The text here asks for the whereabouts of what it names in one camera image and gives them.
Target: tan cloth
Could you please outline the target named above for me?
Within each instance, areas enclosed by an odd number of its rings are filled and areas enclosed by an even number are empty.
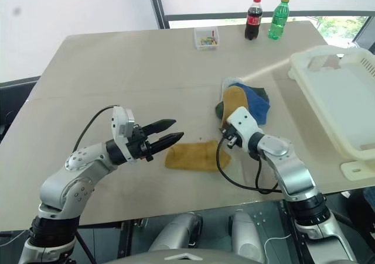
[[[227,118],[238,108],[245,107],[248,110],[247,97],[244,90],[240,87],[232,86],[227,88],[223,93],[223,118],[221,127],[227,125]]]
[[[174,144],[169,148],[165,158],[165,166],[170,169],[198,170],[214,172],[216,166],[217,141],[192,144]],[[225,168],[230,156],[220,151],[220,165]]]

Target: window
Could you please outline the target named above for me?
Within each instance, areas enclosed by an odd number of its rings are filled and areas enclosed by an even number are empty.
[[[310,21],[326,40],[327,44],[339,47],[355,46],[352,41],[367,20],[366,16],[296,16],[288,21]],[[271,17],[262,18],[262,23],[270,23]],[[246,18],[206,19],[169,21],[171,29],[195,28],[205,26],[224,26],[245,24]]]

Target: green plastic bottle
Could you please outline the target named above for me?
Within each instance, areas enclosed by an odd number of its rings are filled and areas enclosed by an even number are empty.
[[[281,38],[284,32],[284,26],[289,16],[289,0],[281,0],[281,3],[277,6],[272,17],[272,24],[268,30],[268,37],[272,40]]]

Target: cola bottle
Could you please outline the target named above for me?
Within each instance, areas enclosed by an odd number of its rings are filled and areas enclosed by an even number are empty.
[[[262,19],[263,10],[260,0],[254,0],[253,4],[247,11],[245,38],[248,40],[256,39],[259,34],[260,20]]]

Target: table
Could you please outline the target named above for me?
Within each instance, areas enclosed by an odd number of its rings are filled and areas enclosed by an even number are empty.
[[[0,145],[0,231],[30,226],[40,203],[39,187],[62,167],[84,126],[106,105],[131,108],[140,125],[176,119],[160,136],[184,131],[180,142],[219,139],[214,107],[227,77],[266,89],[271,108],[264,131],[293,141],[324,193],[375,184],[374,179],[352,182],[343,177],[339,165],[345,160],[287,77],[288,57],[325,44],[320,34],[310,22],[291,22],[285,36],[273,41],[267,38],[268,27],[261,25],[255,41],[243,38],[244,25],[219,27],[220,46],[208,52],[194,48],[193,29],[68,37]],[[81,146],[111,139],[110,118],[111,111],[97,118]],[[81,225],[281,198],[237,188],[219,173],[166,169],[165,155],[122,165],[100,181]],[[257,162],[239,150],[231,155],[228,174],[253,185]],[[272,171],[264,166],[260,185],[273,184]]]

